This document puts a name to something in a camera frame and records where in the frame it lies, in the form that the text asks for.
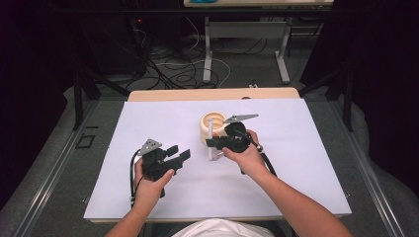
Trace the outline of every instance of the wooden table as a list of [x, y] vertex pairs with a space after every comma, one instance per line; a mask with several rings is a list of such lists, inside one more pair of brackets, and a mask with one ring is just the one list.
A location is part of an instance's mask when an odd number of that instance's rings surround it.
[[234, 162], [227, 158], [209, 161], [208, 148], [200, 139], [199, 121], [213, 111], [228, 117], [230, 113], [258, 114], [244, 124], [257, 131], [278, 176], [332, 213], [351, 213], [311, 114], [296, 89], [245, 88], [132, 92], [84, 218], [116, 222], [129, 211], [130, 158], [148, 138], [161, 142], [162, 149], [172, 145], [179, 146], [179, 153], [190, 149], [191, 158], [165, 187], [166, 196], [147, 222], [283, 218]]

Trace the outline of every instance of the person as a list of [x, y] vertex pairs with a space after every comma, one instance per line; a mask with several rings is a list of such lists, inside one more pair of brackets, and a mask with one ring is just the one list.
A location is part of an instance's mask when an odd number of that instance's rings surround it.
[[[252, 139], [257, 144], [260, 144], [256, 132], [250, 129], [247, 131]], [[345, 225], [329, 210], [271, 174], [266, 168], [265, 162], [255, 145], [251, 144], [242, 153], [235, 153], [226, 147], [222, 149], [222, 152], [225, 157], [236, 162], [240, 169], [266, 192], [298, 236], [352, 236]], [[135, 195], [135, 204], [126, 216], [110, 230], [107, 236], [137, 236], [148, 214], [157, 204], [161, 190], [169, 183], [174, 175], [174, 171], [169, 170], [162, 178], [155, 182], [146, 179], [140, 180], [140, 177], [142, 177], [141, 160], [135, 164], [135, 173], [135, 182], [140, 182]], [[209, 228], [212, 228], [211, 231], [214, 231], [216, 230], [216, 225], [212, 224]], [[243, 228], [247, 228], [246, 231], [252, 231], [252, 226], [244, 224]], [[249, 234], [243, 236], [273, 236], [269, 233], [266, 233], [266, 235], [256, 235], [258, 231], [260, 229], [255, 230], [255, 235]]]

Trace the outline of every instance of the black controller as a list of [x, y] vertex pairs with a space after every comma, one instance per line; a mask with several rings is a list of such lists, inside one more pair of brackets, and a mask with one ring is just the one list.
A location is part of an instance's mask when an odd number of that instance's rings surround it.
[[207, 139], [207, 146], [215, 147], [217, 150], [227, 147], [237, 153], [241, 153], [249, 147], [251, 137], [242, 122], [231, 123], [224, 130], [227, 136], [214, 136], [212, 139]]
[[[166, 157], [170, 157], [178, 153], [178, 146], [172, 146], [167, 150], [160, 148], [154, 149], [142, 155], [142, 174], [152, 181], [157, 181], [166, 174], [170, 169], [176, 171], [183, 167], [183, 162], [191, 157], [190, 150], [182, 152], [179, 157], [164, 161]], [[160, 197], [165, 196], [164, 189], [161, 191]]]

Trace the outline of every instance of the black wall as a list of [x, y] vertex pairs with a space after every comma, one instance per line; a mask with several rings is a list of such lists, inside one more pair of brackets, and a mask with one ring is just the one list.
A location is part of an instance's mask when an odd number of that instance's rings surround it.
[[371, 10], [326, 22], [301, 82], [312, 85], [352, 55], [354, 102], [369, 127], [369, 155], [419, 196], [419, 3], [336, 0], [334, 7]]
[[55, 128], [71, 86], [68, 61], [36, 2], [0, 6], [0, 206], [19, 186]]

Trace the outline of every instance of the dark background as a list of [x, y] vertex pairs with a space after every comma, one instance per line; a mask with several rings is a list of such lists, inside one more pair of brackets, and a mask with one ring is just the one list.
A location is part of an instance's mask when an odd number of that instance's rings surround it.
[[[112, 5], [117, 4], [115, 1], [98, 3], [54, 2], [66, 8], [118, 7]], [[62, 93], [72, 86], [75, 62], [101, 74], [134, 74], [144, 70], [144, 65], [132, 56], [138, 51], [126, 31], [126, 19], [79, 22], [54, 15], [40, 0], [1, 4], [0, 206], [3, 206], [65, 109]], [[180, 6], [178, 1], [161, 4], [154, 1], [148, 7]], [[333, 7], [371, 10], [351, 19], [326, 21], [301, 82], [308, 86], [345, 62], [353, 62], [354, 102], [366, 115], [370, 157], [419, 195], [419, 19], [415, 15], [419, 12], [418, 3], [336, 0]], [[146, 21], [143, 28], [155, 40], [175, 49], [182, 47], [180, 37], [191, 31], [181, 20], [167, 21], [164, 17], [152, 23]], [[173, 31], [155, 30], [167, 28]], [[127, 51], [116, 49], [115, 40]]]

